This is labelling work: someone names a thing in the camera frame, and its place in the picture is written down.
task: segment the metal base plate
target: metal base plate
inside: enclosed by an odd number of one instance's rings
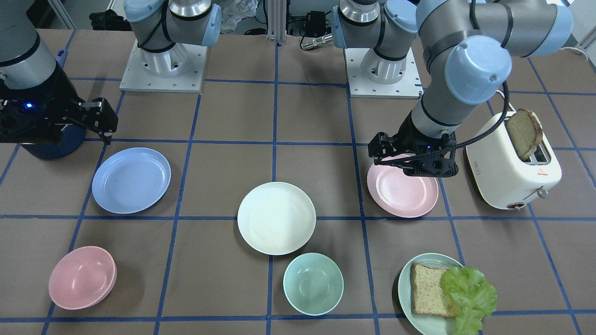
[[[180,92],[200,93],[207,60],[207,47],[183,44],[188,52],[188,71],[174,77],[155,77],[144,68],[137,41],[132,47],[126,70],[120,82],[120,90],[133,92]]]
[[[349,48],[344,50],[351,97],[418,99],[422,95],[422,83],[420,82],[412,49],[408,51],[408,55],[406,56],[408,63],[402,80],[388,85],[375,83],[362,73],[360,63],[367,52],[367,48]]]

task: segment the toaster knob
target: toaster knob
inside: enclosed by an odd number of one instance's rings
[[[536,190],[536,194],[543,199],[548,198],[548,191],[544,189],[544,186],[541,186],[539,189]]]

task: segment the pink plate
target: pink plate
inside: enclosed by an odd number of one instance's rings
[[[401,154],[389,159],[408,157]],[[372,165],[367,175],[368,191],[374,201],[401,218],[416,218],[428,213],[439,198],[436,178],[410,177],[398,167]]]
[[[112,256],[100,247],[82,247],[56,264],[49,276],[49,296],[64,309],[82,309],[102,301],[115,282]]]

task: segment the blue tape grid line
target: blue tape grid line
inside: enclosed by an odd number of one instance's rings
[[[540,229],[538,220],[536,219],[536,216],[534,215],[534,210],[532,209],[532,205],[527,204],[527,207],[530,210],[530,214],[532,215],[532,219],[534,221],[534,226],[536,227],[536,232],[538,233],[538,237],[540,238],[540,242],[542,243],[542,247],[544,248],[544,252],[546,253],[548,263],[550,264],[551,269],[552,269],[552,273],[554,274],[555,279],[557,280],[557,284],[559,286],[559,290],[561,291],[561,295],[563,296],[563,300],[565,300],[565,305],[567,305],[567,311],[568,311],[569,315],[571,316],[571,320],[573,321],[575,330],[578,332],[578,335],[582,335],[582,330],[579,328],[579,324],[575,317],[575,313],[573,312],[571,303],[569,302],[569,298],[567,297],[567,293],[565,292],[565,288],[563,287],[563,283],[561,282],[561,278],[558,275],[557,267],[555,266],[555,263],[552,261],[551,253],[550,253],[550,251],[548,251],[547,242],[545,241],[544,236],[542,235],[542,230]]]
[[[8,159],[8,163],[6,164],[6,167],[4,167],[4,171],[2,171],[2,175],[0,175],[0,185],[2,185],[2,182],[4,181],[4,178],[6,177],[6,174],[8,173],[8,169],[10,169],[10,166],[13,164],[14,158],[17,157],[17,152],[20,147],[21,146],[18,144],[15,145],[13,154],[10,155],[10,159]]]
[[[565,130],[565,133],[567,134],[567,137],[569,137],[569,141],[571,141],[571,145],[576,150],[576,152],[577,152],[577,154],[579,156],[579,160],[582,162],[583,168],[586,170],[586,173],[588,174],[588,176],[592,180],[592,185],[594,187],[596,187],[596,180],[594,179],[594,176],[590,172],[590,169],[588,168],[588,165],[586,164],[586,161],[583,159],[582,153],[578,150],[578,146],[576,145],[575,141],[573,140],[573,137],[571,136],[571,133],[569,132],[569,129],[567,128],[567,125],[563,121],[563,118],[561,117],[561,114],[559,113],[559,111],[557,109],[557,106],[555,106],[555,103],[554,103],[554,101],[552,100],[552,97],[551,97],[551,93],[548,92],[547,87],[544,85],[544,82],[542,81],[542,78],[540,78],[540,75],[538,74],[538,71],[536,70],[536,67],[534,66],[534,63],[532,63],[532,60],[528,58],[527,61],[528,61],[528,63],[530,63],[530,66],[532,67],[532,70],[534,71],[534,74],[538,78],[538,81],[540,82],[540,85],[542,86],[542,89],[546,93],[547,98],[548,98],[548,101],[550,101],[550,103],[551,103],[552,109],[554,109],[555,114],[557,115],[559,121],[561,122],[561,125],[563,126],[563,129]]]
[[[274,92],[273,92],[273,143],[272,143],[272,154],[271,154],[271,181],[274,182],[277,179],[277,100],[279,92],[279,61],[280,61],[280,46],[281,44],[275,44],[275,81],[274,81]],[[265,335],[271,335],[271,310],[273,307],[273,260],[274,257],[269,255],[269,264],[267,266],[267,316],[265,323]]]
[[[451,224],[451,233],[453,233],[453,239],[455,241],[455,247],[457,248],[457,254],[460,257],[460,263],[465,265],[464,253],[461,250],[460,238],[457,234],[457,229],[455,227],[455,221],[453,216],[451,215],[451,208],[449,207],[449,200],[447,200],[447,192],[445,191],[445,185],[443,184],[443,180],[441,178],[437,178],[439,180],[439,187],[441,189],[441,194],[443,195],[443,201],[445,202],[445,210],[447,211],[447,218],[449,219],[449,223]]]
[[[178,191],[178,202],[176,203],[176,212],[174,214],[174,222],[172,224],[172,237],[170,239],[170,247],[169,247],[169,251],[167,253],[166,270],[163,274],[162,293],[160,295],[159,305],[157,307],[157,320],[155,322],[155,328],[153,331],[154,335],[159,334],[161,318],[163,315],[163,305],[166,300],[167,282],[170,277],[170,269],[172,267],[172,257],[174,254],[174,245],[176,243],[176,232],[178,230],[180,208],[182,206],[182,196],[184,195],[184,186],[186,184],[188,163],[190,161],[190,155],[191,155],[191,151],[193,149],[193,136],[194,136],[194,132],[197,128],[197,119],[198,119],[198,113],[199,113],[200,106],[201,106],[201,95],[199,94],[199,95],[197,95],[197,104],[196,104],[195,110],[194,110],[193,125],[191,127],[190,135],[189,135],[188,141],[187,141],[187,143],[188,143],[187,153],[186,153],[186,158],[184,158],[184,168],[182,170],[182,180],[180,181],[180,190]]]
[[[352,115],[352,101],[350,100],[350,88],[346,85],[347,113],[350,120],[350,136],[352,137],[352,153],[354,156],[354,169],[356,175],[356,186],[358,188],[358,204],[360,206],[360,222],[362,224],[362,239],[364,242],[364,256],[367,261],[368,286],[371,295],[372,317],[374,320],[375,335],[380,335],[378,325],[377,304],[374,300],[374,281],[371,266],[370,248],[368,247],[367,221],[364,215],[364,199],[362,198],[362,185],[360,180],[360,167],[358,165],[358,151],[356,149],[356,132],[354,130],[354,119]]]
[[[66,49],[70,46],[70,43],[72,42],[74,35],[75,35],[76,31],[73,31],[73,33],[70,36],[70,39],[66,45]],[[251,81],[251,80],[218,80],[218,79],[206,79],[206,81],[213,81],[213,82],[242,82],[242,83],[268,83],[268,84],[274,84],[274,85],[304,85],[304,86],[339,86],[339,87],[347,87],[346,84],[339,84],[339,83],[323,83],[323,84],[312,84],[312,83],[294,83],[294,82],[278,82],[277,81],[277,70],[278,70],[278,65],[277,65],[277,48],[276,47],[276,79],[274,82],[267,82],[267,81],[263,81],[263,82],[258,82],[258,81]],[[573,144],[573,148],[554,148],[555,150],[570,150],[570,151],[577,151],[578,155],[580,156],[580,159],[582,161],[582,163],[584,164],[584,167],[586,168],[586,171],[588,172],[588,175],[592,178],[592,181],[594,182],[594,178],[591,175],[590,171],[588,170],[585,161],[583,159],[583,157],[580,154],[580,151],[596,151],[596,148],[578,148],[575,144],[575,142],[573,141],[573,139],[571,138],[571,135],[566,127],[566,125],[564,124],[562,118],[560,117],[558,110],[556,109],[556,106],[554,105],[554,102],[552,101],[550,95],[587,95],[587,96],[593,96],[596,95],[596,93],[569,93],[569,92],[548,92],[546,87],[544,86],[544,83],[542,82],[541,78],[538,75],[538,72],[536,71],[536,69],[534,68],[531,60],[528,60],[530,62],[530,65],[532,66],[532,69],[534,70],[535,74],[537,75],[543,89],[544,92],[530,92],[530,91],[511,91],[511,93],[518,93],[518,94],[546,94],[549,98],[549,100],[551,101],[551,104],[553,106],[553,108],[555,109],[555,112],[557,113],[557,116],[560,119],[561,124],[563,125],[565,131],[567,132],[567,135],[569,136],[572,144]],[[76,77],[76,78],[71,78],[71,80],[96,80],[96,81],[121,81],[121,79],[119,78],[85,78],[85,77]],[[119,100],[119,105],[117,107],[117,111],[120,108],[120,105],[122,104],[122,100],[124,98],[124,92],[121,94],[120,96],[120,100]],[[490,103],[488,103],[489,105],[489,109],[491,111],[491,113],[493,114],[492,111],[492,107],[490,106]],[[195,111],[195,120],[193,121],[193,132],[194,132],[194,128],[195,128],[195,124],[196,124],[196,116],[198,113],[198,102],[197,102],[197,110]],[[349,110],[350,113],[350,127],[352,130],[352,136],[353,136],[353,121],[352,121],[352,115],[351,115],[351,109]],[[186,171],[187,171],[187,167],[188,167],[188,158],[190,156],[190,148],[191,148],[191,144],[192,143],[213,143],[213,144],[274,144],[274,145],[352,145],[354,147],[363,147],[366,146],[366,143],[356,143],[354,137],[352,138],[352,142],[353,143],[323,143],[323,142],[314,142],[314,143],[309,143],[309,142],[275,142],[275,138],[273,142],[244,142],[244,141],[200,141],[200,140],[192,140],[193,135],[191,134],[189,141],[185,141],[185,140],[175,140],[175,139],[114,139],[113,141],[115,142],[179,142],[179,143],[185,143],[187,142],[189,145],[189,149],[187,150],[187,160],[185,162],[185,171],[183,173],[183,180],[186,176]],[[87,139],[88,141],[96,141],[96,139]],[[2,175],[0,176],[0,185],[1,182],[4,180],[4,177],[6,176],[16,154],[18,151],[19,146],[17,145],[13,151],[13,154],[11,155],[11,158],[9,159],[9,162],[6,166],[6,168],[4,169]],[[98,160],[98,165],[97,167],[101,164],[101,161],[103,160],[103,156],[105,155],[105,146],[102,150],[102,153],[100,154],[100,158]],[[317,217],[317,220],[335,220],[335,219],[352,219],[352,220],[381,220],[381,219],[387,219],[387,220],[408,220],[408,219],[402,219],[402,218],[395,218],[395,217],[389,217],[389,218],[385,218],[385,217],[366,217],[364,216],[364,211],[363,211],[363,207],[362,207],[362,191],[361,191],[361,185],[360,185],[360,178],[359,178],[359,169],[358,169],[358,161],[357,161],[357,157],[355,156],[355,168],[356,168],[356,178],[357,178],[357,183],[358,183],[358,188],[359,188],[359,201],[360,201],[360,205],[361,205],[361,217],[344,217],[344,216],[322,216],[322,217]],[[549,258],[549,261],[551,262],[551,266],[553,268],[553,271],[555,273],[555,276],[557,278],[557,281],[560,284],[560,288],[562,289],[562,293],[564,294],[564,298],[566,300],[566,303],[568,304],[568,309],[567,310],[546,310],[546,311],[497,311],[495,312],[493,315],[494,316],[507,316],[507,315],[566,315],[566,314],[570,314],[572,316],[572,319],[574,321],[574,325],[578,331],[578,334],[581,333],[581,331],[579,330],[579,326],[575,320],[575,314],[596,314],[596,310],[595,309],[580,309],[580,310],[573,310],[569,304],[569,301],[566,297],[566,294],[564,292],[564,288],[562,286],[562,284],[560,283],[560,279],[558,277],[558,274],[556,273],[556,269],[554,268],[554,263],[552,262],[552,259],[550,258],[550,254],[548,252],[548,248],[546,247],[546,244],[544,242],[544,238],[542,236],[542,233],[540,231],[539,225],[538,225],[538,221],[537,220],[542,220],[542,221],[571,221],[571,222],[583,222],[583,221],[588,221],[588,222],[594,222],[596,221],[596,218],[539,218],[537,216],[535,216],[534,212],[532,211],[532,217],[531,218],[524,218],[524,217],[520,217],[520,218],[492,218],[492,217],[485,217],[485,216],[451,216],[450,210],[449,210],[449,205],[448,202],[446,201],[446,194],[445,194],[445,189],[444,189],[444,185],[441,182],[441,188],[442,188],[442,193],[443,193],[443,198],[445,200],[445,205],[446,205],[446,209],[448,211],[448,216],[447,217],[433,217],[433,218],[418,218],[416,220],[450,220],[451,224],[452,224],[452,228],[455,228],[455,226],[453,225],[453,220],[523,220],[523,221],[527,221],[527,220],[533,220],[536,228],[539,231],[539,235],[541,237],[541,241],[543,242],[543,246],[545,247],[545,251],[547,252],[547,256]],[[81,210],[81,214],[79,216],[73,215],[73,216],[69,216],[69,215],[0,215],[0,218],[16,218],[16,219],[26,219],[26,218],[48,218],[48,219],[78,219],[79,221],[77,222],[77,228],[75,229],[75,232],[73,233],[73,239],[71,241],[71,245],[69,247],[69,250],[72,250],[72,248],[74,247],[75,241],[76,241],[76,236],[78,234],[78,230],[80,228],[80,221],[82,219],[117,219],[117,220],[126,220],[126,219],[159,219],[159,220],[168,220],[168,219],[172,219],[171,216],[85,216],[84,215],[84,211],[85,211],[85,207],[88,204],[89,201],[89,196],[90,196],[90,189],[91,186],[89,187],[89,191],[88,194],[86,196],[85,202],[83,204],[83,208]],[[182,198],[182,191],[183,188],[181,187],[181,193],[179,195],[179,198],[181,200]],[[177,216],[176,216],[176,220],[236,220],[235,216],[179,216],[179,205],[177,207]],[[173,243],[175,241],[175,227],[173,228],[172,231],[172,242],[170,245],[170,251],[173,250]],[[363,221],[363,229],[366,229],[365,226],[365,222]],[[461,249],[459,247],[458,244],[458,238],[457,238],[457,232],[454,230],[454,238],[456,239],[456,244],[458,245],[458,253],[460,253],[460,257],[462,257],[461,255]],[[368,243],[367,243],[367,237],[366,235],[364,235],[364,239],[365,239],[365,248],[368,252]],[[367,255],[367,267],[370,270],[370,257]],[[165,289],[167,288],[167,280],[165,280],[166,274],[164,274],[164,286],[163,286],[163,292],[162,294],[165,293]],[[372,285],[372,276],[369,276],[370,279],[370,284]],[[271,276],[268,279],[269,283],[269,289],[271,290]],[[374,295],[373,295],[373,291],[371,290],[371,300],[372,300],[372,304],[373,304],[373,309],[375,309],[374,307]],[[234,321],[234,320],[247,320],[247,321],[251,321],[251,320],[305,320],[305,319],[342,319],[342,318],[374,318],[375,319],[375,328],[376,328],[376,332],[378,334],[378,319],[379,318],[403,318],[404,315],[403,314],[377,314],[376,310],[374,311],[373,314],[353,314],[353,315],[333,315],[333,314],[328,314],[328,315],[324,315],[321,317],[309,317],[306,315],[287,315],[287,316],[273,316],[271,315],[271,311],[268,308],[268,316],[264,317],[264,316],[213,316],[213,317],[163,317],[161,315],[157,316],[157,317],[136,317],[136,318],[119,318],[119,317],[99,317],[99,318],[94,318],[94,317],[89,317],[89,318],[54,318],[52,317],[52,313],[53,313],[53,309],[54,306],[52,304],[52,306],[50,306],[50,309],[48,311],[48,317],[46,318],[0,318],[0,323],[2,322],[44,322],[44,330],[42,331],[42,334],[45,334],[47,332],[47,326],[49,324],[49,322],[115,322],[115,321],[124,321],[124,322],[156,322],[156,330],[159,331],[159,326],[157,325],[159,322],[170,322],[170,321]],[[163,311],[163,301],[160,301],[160,310]]]
[[[122,94],[120,95],[120,99],[118,100],[118,105],[116,106],[116,109],[114,111],[114,113],[116,115],[118,115],[118,113],[120,112],[120,107],[122,106],[123,100],[124,100],[124,92],[122,92]],[[97,172],[97,169],[100,168],[101,162],[103,162],[103,160],[104,160],[106,149],[107,149],[107,146],[104,144],[103,148],[101,149],[101,154],[100,154],[99,158],[97,159],[97,164],[95,165],[95,170],[93,173],[94,175]],[[80,214],[77,217],[78,220],[77,220],[76,226],[74,228],[73,237],[70,240],[68,252],[73,251],[75,248],[76,239],[77,239],[77,237],[79,235],[79,231],[80,231],[80,226],[85,218],[85,211],[87,210],[87,205],[89,204],[89,199],[91,198],[92,183],[93,183],[93,179],[91,179],[91,182],[89,182],[89,187],[87,188],[87,195],[85,196],[85,201],[83,202],[83,206],[81,207]],[[48,318],[52,317],[52,315],[54,314],[55,308],[56,308],[56,304],[54,302],[50,303],[49,309],[48,309]],[[49,321],[44,323],[44,327],[41,331],[41,335],[46,335],[48,333],[48,328],[49,328]]]
[[[73,32],[70,34],[69,40],[68,42],[66,42],[66,46],[64,47],[65,50],[68,50],[70,48],[70,44],[73,42],[73,38],[75,38],[75,34],[76,34],[76,29],[73,30]]]
[[[576,315],[596,315],[596,309],[575,309]],[[529,311],[496,311],[493,317],[510,317],[519,315],[568,315],[567,309],[544,309]],[[342,319],[373,319],[374,314],[325,314],[318,317],[309,315],[272,315],[272,321],[277,320],[342,320]],[[402,313],[377,314],[379,319],[403,319],[406,316]],[[266,321],[265,315],[210,315],[210,316],[184,316],[184,317],[161,317],[161,322],[176,321]],[[2,323],[68,323],[68,322],[156,322],[157,317],[52,317],[52,318],[0,318]]]
[[[494,115],[492,107],[489,104],[491,114]],[[85,138],[88,142],[101,142],[100,138],[90,137]],[[150,138],[112,138],[112,142],[137,142],[137,143],[187,143],[185,139],[150,139]],[[194,139],[193,143],[197,144],[238,144],[238,145],[329,145],[336,147],[351,147],[352,143],[346,142],[279,142],[279,141],[228,141],[228,140],[211,140],[211,139]],[[368,143],[356,143],[357,147],[367,147]],[[596,148],[571,148],[571,147],[553,147],[553,150],[566,151],[596,151]]]
[[[555,103],[552,100],[551,94],[548,92],[546,85],[544,85],[544,81],[542,80],[542,78],[538,74],[538,71],[536,70],[536,67],[534,66],[534,63],[532,62],[532,60],[528,58],[527,61],[530,64],[530,66],[532,67],[532,71],[534,71],[534,74],[536,75],[536,78],[538,78],[538,81],[540,82],[540,85],[542,86],[542,89],[546,93],[547,98],[548,98],[548,101],[551,103],[551,106],[554,109],[555,114],[557,115],[559,121],[561,122],[561,125],[563,126],[563,129],[565,130],[565,133],[569,137],[569,141],[571,141],[571,145],[573,146],[573,148],[576,149],[576,152],[577,152],[577,154],[579,156],[579,159],[581,160],[581,162],[583,164],[584,169],[586,170],[588,176],[592,180],[592,185],[594,185],[596,187],[596,181],[594,181],[594,177],[592,176],[592,173],[588,169],[588,166],[586,165],[586,162],[584,161],[581,152],[579,152],[579,150],[577,150],[578,146],[575,144],[575,141],[573,140],[573,137],[571,136],[571,133],[569,132],[569,129],[567,128],[567,125],[563,121],[563,118],[561,117],[561,114],[559,113],[559,111],[557,109],[557,106],[555,106]],[[542,243],[542,247],[544,248],[544,252],[546,253],[548,262],[551,265],[552,273],[554,274],[555,279],[557,280],[557,284],[559,286],[559,289],[561,290],[561,295],[563,296],[563,299],[565,300],[565,305],[567,305],[567,310],[569,311],[569,315],[571,316],[571,320],[573,321],[573,325],[575,326],[575,330],[577,331],[578,335],[582,335],[582,330],[579,328],[579,324],[578,324],[578,321],[577,321],[577,319],[575,317],[575,313],[573,312],[573,309],[571,307],[571,303],[569,302],[569,298],[567,297],[567,293],[565,292],[565,288],[563,287],[563,283],[561,282],[561,278],[559,277],[559,274],[557,272],[557,268],[556,268],[554,262],[552,261],[551,253],[548,250],[547,243],[544,240],[544,236],[542,235],[542,230],[540,229],[540,225],[538,224],[538,220],[536,219],[536,215],[534,213],[534,209],[532,208],[532,205],[531,204],[528,204],[528,209],[530,211],[530,214],[532,215],[532,219],[534,221],[534,226],[536,227],[536,231],[538,232],[538,236],[540,238],[540,242]]]
[[[78,215],[38,215],[38,214],[0,214],[0,219],[56,219],[69,220],[78,219]],[[486,220],[486,221],[532,221],[530,216],[451,216],[454,221]],[[147,220],[167,221],[173,220],[174,216],[129,216],[129,215],[83,215],[84,220]],[[178,216],[179,220],[185,221],[236,221],[236,216]],[[360,221],[360,216],[317,216],[317,221]],[[422,216],[420,218],[399,218],[397,216],[365,216],[366,221],[448,221],[448,216]],[[596,222],[596,218],[563,218],[537,216],[539,221],[566,221],[566,222]]]

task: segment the lettuce leaf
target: lettuce leaf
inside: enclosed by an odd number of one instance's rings
[[[496,310],[496,289],[482,272],[465,266],[453,267],[441,277],[441,288],[460,306],[455,335],[477,335],[482,318]]]

